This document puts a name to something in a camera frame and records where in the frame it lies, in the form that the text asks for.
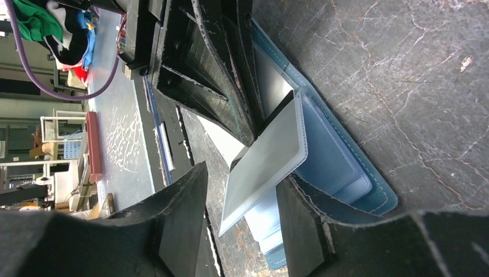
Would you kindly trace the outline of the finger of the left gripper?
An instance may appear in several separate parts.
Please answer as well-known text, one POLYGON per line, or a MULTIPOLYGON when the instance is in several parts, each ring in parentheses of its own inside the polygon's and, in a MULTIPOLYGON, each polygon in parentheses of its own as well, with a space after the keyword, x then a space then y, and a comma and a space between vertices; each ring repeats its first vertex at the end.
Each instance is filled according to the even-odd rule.
POLYGON ((232 56, 236 62, 244 94, 254 123, 262 125, 264 112, 258 88, 251 26, 252 1, 227 0, 221 2, 224 27, 232 56))

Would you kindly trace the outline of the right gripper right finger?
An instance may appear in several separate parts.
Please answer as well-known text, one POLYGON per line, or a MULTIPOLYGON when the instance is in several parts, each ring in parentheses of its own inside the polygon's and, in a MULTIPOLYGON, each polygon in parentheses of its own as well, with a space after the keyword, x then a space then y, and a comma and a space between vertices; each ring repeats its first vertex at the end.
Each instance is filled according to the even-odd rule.
POLYGON ((385 219, 296 175, 276 188, 290 276, 487 276, 488 213, 412 211, 385 219))

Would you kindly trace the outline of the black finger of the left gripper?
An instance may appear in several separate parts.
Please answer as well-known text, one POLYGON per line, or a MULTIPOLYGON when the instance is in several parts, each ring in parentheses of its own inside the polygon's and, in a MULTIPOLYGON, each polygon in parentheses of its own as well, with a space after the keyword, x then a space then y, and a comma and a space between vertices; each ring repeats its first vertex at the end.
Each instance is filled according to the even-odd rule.
POLYGON ((222 1, 165 1, 157 38, 157 89, 177 105, 215 123, 242 144, 255 123, 232 56, 222 1))

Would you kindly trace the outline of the black credit card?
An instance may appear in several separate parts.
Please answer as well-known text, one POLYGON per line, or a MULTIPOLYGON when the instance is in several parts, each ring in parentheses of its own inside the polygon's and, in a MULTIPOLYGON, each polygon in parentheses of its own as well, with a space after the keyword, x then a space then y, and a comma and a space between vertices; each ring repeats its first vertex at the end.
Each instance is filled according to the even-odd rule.
MULTIPOLYGON (((272 113, 267 117, 262 127, 259 136, 261 136, 265 129, 272 123, 272 121, 278 116, 278 114, 284 109, 284 107, 294 98, 294 90, 290 90, 285 97, 281 100, 281 102, 277 105, 277 107, 272 111, 272 113)), ((239 161, 245 156, 245 154, 249 151, 250 147, 243 147, 243 149, 237 154, 234 160, 230 164, 230 172, 236 167, 239 161)))

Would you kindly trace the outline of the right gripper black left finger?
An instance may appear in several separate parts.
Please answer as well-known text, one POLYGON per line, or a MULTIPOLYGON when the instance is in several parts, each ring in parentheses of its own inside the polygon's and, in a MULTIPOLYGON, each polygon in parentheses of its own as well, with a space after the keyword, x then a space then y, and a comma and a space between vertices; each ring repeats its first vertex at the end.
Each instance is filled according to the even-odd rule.
POLYGON ((105 219, 1 213, 2 276, 194 276, 208 185, 205 162, 105 219))

